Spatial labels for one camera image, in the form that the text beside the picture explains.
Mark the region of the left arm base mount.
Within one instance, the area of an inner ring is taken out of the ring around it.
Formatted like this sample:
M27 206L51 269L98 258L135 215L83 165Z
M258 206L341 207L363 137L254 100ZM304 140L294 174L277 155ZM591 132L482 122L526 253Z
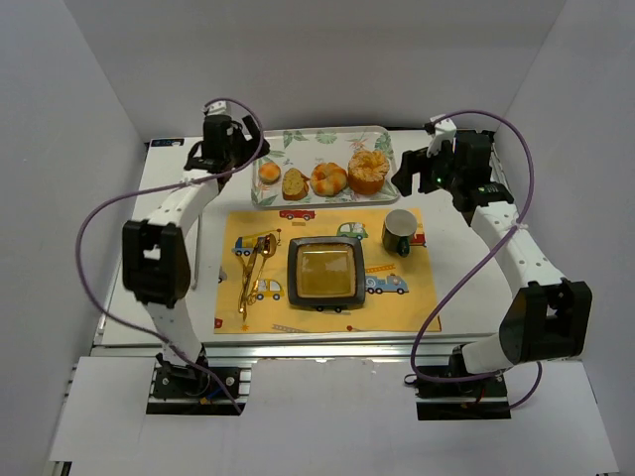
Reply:
M212 367L237 406L243 410L249 394L251 371L240 367ZM238 417L217 382L206 374L186 375L157 364L152 377L146 414L150 416Z

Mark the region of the seeded bread slice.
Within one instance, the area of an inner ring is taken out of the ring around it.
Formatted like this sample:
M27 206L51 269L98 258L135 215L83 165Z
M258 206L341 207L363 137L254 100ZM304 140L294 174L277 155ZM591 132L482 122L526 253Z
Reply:
M291 168L283 176L283 198L288 201L297 201L305 198L309 192L309 178L298 169Z

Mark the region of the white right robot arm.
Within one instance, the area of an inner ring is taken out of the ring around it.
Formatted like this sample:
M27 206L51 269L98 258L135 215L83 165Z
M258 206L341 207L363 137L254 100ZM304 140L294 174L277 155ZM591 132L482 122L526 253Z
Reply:
M487 245L512 303L498 331L453 349L443 374L422 381L463 384L490 379L519 364L575 357L585 343L592 292L572 281L540 249L508 188L492 178L492 141L484 133L435 134L403 153L391 182L400 193L447 191L454 208Z

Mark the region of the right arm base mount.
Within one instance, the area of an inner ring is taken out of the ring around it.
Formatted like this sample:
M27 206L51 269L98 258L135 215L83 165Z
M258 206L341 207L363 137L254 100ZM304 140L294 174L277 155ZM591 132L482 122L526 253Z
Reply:
M507 387L502 377L468 383L433 383L407 374L404 384L415 390L420 421L510 419Z

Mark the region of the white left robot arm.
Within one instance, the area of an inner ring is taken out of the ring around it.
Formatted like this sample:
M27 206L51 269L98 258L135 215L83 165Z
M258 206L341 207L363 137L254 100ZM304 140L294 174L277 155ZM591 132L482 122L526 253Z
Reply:
M146 218L123 226L123 285L150 315L163 341L157 360L172 377L197 382L206 366L186 304L191 288L186 237L229 174L268 152L254 116L236 121L206 114L202 140L190 149L176 189Z

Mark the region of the large orange round bread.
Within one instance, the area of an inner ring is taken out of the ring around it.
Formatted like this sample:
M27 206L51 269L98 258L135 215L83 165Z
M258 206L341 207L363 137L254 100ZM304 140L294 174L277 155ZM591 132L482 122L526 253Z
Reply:
M348 162L348 185L356 193L372 195L381 190L390 165L381 151L358 151Z

